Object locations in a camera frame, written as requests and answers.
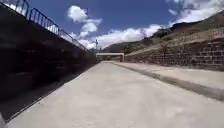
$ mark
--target cloud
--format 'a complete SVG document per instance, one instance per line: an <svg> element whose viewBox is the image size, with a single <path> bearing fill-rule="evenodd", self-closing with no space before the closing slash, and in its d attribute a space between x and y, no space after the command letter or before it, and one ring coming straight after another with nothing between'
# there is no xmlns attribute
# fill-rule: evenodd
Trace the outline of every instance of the cloud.
<svg viewBox="0 0 224 128"><path fill-rule="evenodd" d="M68 9L68 17L72 19L74 23L84 23L79 34L81 38L85 38L90 33L96 32L99 24L102 22L102 19L90 19L86 10L76 5L72 5Z"/></svg>
<svg viewBox="0 0 224 128"><path fill-rule="evenodd" d="M93 38L92 40L97 39L99 45L105 48L111 44L142 40L145 36L152 36L153 33L157 32L160 28L160 25L153 24L147 28L128 28L126 30L111 30L108 34L98 36L96 38Z"/></svg>
<svg viewBox="0 0 224 128"><path fill-rule="evenodd" d="M87 19L86 22L82 26L82 30L80 32L80 37L84 38L92 32L96 32L98 30L98 25L102 22L102 19Z"/></svg>
<svg viewBox="0 0 224 128"><path fill-rule="evenodd" d="M151 24L148 28L144 28L145 36L150 37L161 28L161 25Z"/></svg>
<svg viewBox="0 0 224 128"><path fill-rule="evenodd" d="M89 35L89 32L80 32L79 37L85 38L87 35Z"/></svg>
<svg viewBox="0 0 224 128"><path fill-rule="evenodd" d="M94 48L96 45L95 43L90 42L89 40L78 40L83 46L87 49Z"/></svg>
<svg viewBox="0 0 224 128"><path fill-rule="evenodd" d="M75 33L73 33L73 32L71 32L69 35L70 35L73 39L78 38L78 36L77 36Z"/></svg>
<svg viewBox="0 0 224 128"><path fill-rule="evenodd" d="M68 17L73 20L73 22L84 22L87 19L86 10L81 9L78 6L72 5L68 9Z"/></svg>
<svg viewBox="0 0 224 128"><path fill-rule="evenodd" d="M172 15L174 15L174 16L176 16L176 15L177 15L177 12L176 12L176 11L174 11L174 10L172 10L172 9L169 9L168 11L169 11L169 13L170 13L170 14L172 14Z"/></svg>
<svg viewBox="0 0 224 128"><path fill-rule="evenodd" d="M182 6L180 15L170 24L204 20L224 9L224 0L167 0L167 2Z"/></svg>

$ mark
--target curb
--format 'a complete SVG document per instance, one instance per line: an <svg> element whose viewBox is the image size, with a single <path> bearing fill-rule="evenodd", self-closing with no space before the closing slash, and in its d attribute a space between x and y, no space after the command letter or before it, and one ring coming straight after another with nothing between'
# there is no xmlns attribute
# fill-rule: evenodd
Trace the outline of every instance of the curb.
<svg viewBox="0 0 224 128"><path fill-rule="evenodd" d="M144 70L139 70L139 69L135 69L135 68L131 68L131 67L126 67L123 65L119 65L119 64L115 64L114 65L138 72L140 74L143 74L145 76L149 76L152 77L154 79L158 79L160 81L175 85L177 87L186 89L186 90L190 90L193 92L196 92L198 94L204 95L206 97L215 99L215 100L219 100L219 101L224 101L224 90L222 89L216 89L216 88L210 88L210 87L206 87L200 84L195 84L195 83L191 83L188 81L184 81L184 80L180 80L180 79L176 79L173 77L168 77L168 76L162 76L160 74L156 74L156 73L152 73L152 72L147 72Z"/></svg>

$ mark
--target stone retaining wall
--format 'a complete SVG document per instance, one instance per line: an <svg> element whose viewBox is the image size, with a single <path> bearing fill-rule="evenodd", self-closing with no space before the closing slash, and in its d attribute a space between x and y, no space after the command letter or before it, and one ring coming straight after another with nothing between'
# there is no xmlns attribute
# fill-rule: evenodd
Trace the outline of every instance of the stone retaining wall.
<svg viewBox="0 0 224 128"><path fill-rule="evenodd" d="M160 46L138 54L125 56L126 62L165 66L189 66L224 70L224 38L191 42L183 45Z"/></svg>

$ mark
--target blue sky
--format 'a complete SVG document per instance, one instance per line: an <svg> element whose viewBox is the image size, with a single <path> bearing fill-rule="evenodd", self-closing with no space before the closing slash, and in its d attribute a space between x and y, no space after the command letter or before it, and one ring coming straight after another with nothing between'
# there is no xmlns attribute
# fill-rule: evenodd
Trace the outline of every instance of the blue sky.
<svg viewBox="0 0 224 128"><path fill-rule="evenodd" d="M205 19L224 0L30 0L86 47L141 40L161 27Z"/></svg>

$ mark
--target fence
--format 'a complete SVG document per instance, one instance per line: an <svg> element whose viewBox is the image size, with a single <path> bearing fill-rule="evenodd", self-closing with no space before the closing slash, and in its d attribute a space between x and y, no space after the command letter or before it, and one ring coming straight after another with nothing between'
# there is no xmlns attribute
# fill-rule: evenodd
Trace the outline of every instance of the fence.
<svg viewBox="0 0 224 128"><path fill-rule="evenodd" d="M30 7L26 0L0 0L0 3L23 16L27 16Z"/></svg>
<svg viewBox="0 0 224 128"><path fill-rule="evenodd" d="M67 32L61 29L56 23L41 13L38 9L30 8L29 3L26 0L0 0L0 4L9 7L18 14L25 16L27 20L41 25L48 31L51 31L82 50L87 51L81 43L73 39L73 37L71 37Z"/></svg>

